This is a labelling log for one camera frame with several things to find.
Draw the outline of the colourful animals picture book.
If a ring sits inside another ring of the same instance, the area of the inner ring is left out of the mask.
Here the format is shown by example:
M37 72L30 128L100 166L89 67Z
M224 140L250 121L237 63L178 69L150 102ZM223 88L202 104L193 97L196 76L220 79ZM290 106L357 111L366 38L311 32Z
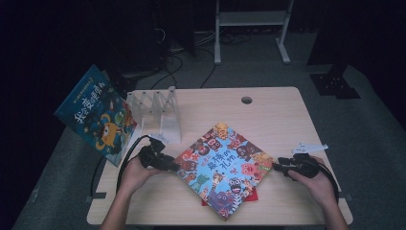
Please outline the colourful animals picture book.
M272 169L274 159L224 123L175 158L177 174L224 220Z

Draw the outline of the blue monster picture book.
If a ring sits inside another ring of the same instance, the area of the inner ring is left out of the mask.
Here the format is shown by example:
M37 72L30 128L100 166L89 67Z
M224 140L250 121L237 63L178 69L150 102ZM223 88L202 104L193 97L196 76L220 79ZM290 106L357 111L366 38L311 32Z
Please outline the blue monster picture book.
M96 65L83 75L55 115L116 167L137 126L129 105Z

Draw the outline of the person's left hand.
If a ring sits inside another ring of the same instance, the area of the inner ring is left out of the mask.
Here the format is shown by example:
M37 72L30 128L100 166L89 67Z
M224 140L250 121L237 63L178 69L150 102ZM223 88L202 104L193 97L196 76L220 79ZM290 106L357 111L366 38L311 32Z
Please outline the person's left hand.
M161 171L157 169L146 169L138 157L134 157L127 162L127 165L122 174L121 183L118 189L118 194L132 196L140 189L147 180Z

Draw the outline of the person's right hand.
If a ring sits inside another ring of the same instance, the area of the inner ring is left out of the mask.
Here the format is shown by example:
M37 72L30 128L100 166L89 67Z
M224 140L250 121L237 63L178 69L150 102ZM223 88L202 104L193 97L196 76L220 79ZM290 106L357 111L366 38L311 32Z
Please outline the person's right hand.
M288 175L306 186L311 196L322 209L332 208L337 205L333 186L327 176L322 172L318 172L312 178L308 178L294 171L289 171Z

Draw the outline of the white metal table frame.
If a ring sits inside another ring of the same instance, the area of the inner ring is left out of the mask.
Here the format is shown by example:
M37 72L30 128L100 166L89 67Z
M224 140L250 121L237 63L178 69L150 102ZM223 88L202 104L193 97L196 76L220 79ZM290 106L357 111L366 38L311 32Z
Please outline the white metal table frame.
M215 3L214 25L214 64L221 63L220 29L222 27L281 26L282 31L276 38L276 44L284 64L291 62L284 41L295 0L288 0L284 11L230 11L220 10L220 0Z

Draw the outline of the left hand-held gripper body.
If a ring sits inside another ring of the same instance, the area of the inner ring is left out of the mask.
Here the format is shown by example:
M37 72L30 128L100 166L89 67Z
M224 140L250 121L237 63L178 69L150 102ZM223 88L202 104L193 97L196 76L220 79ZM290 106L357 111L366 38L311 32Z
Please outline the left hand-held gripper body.
M162 150L166 147L160 140L149 137L150 144L143 146L138 153L140 162L144 168L152 167L160 171L168 169L167 162L164 160Z

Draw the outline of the black stand base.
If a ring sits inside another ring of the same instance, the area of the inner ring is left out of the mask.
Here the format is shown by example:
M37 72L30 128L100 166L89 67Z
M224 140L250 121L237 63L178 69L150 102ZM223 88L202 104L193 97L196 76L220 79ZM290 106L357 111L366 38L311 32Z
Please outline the black stand base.
M155 71L151 69L119 69L110 67L106 69L106 73L115 90L125 99L128 92L136 89L138 81L153 76Z
M311 74L310 78L321 96L335 96L339 100L360 99L357 91L344 79L348 65L334 63L328 72Z

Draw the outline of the clear acrylic book rack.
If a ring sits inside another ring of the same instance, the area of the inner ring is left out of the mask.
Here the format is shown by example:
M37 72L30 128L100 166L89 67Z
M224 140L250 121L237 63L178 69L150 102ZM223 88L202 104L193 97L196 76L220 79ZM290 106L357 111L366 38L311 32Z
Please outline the clear acrylic book rack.
M150 135L164 144L180 144L181 119L176 89L134 90L127 94L132 117L137 123L134 135Z

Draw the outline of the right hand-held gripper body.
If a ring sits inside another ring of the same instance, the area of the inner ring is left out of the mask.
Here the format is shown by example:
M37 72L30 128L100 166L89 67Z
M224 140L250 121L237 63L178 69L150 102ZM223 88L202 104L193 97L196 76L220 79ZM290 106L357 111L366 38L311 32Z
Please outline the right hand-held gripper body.
M328 145L300 143L291 152L293 156L287 160L289 169L308 178L313 178L322 166L309 154L313 151L327 150Z

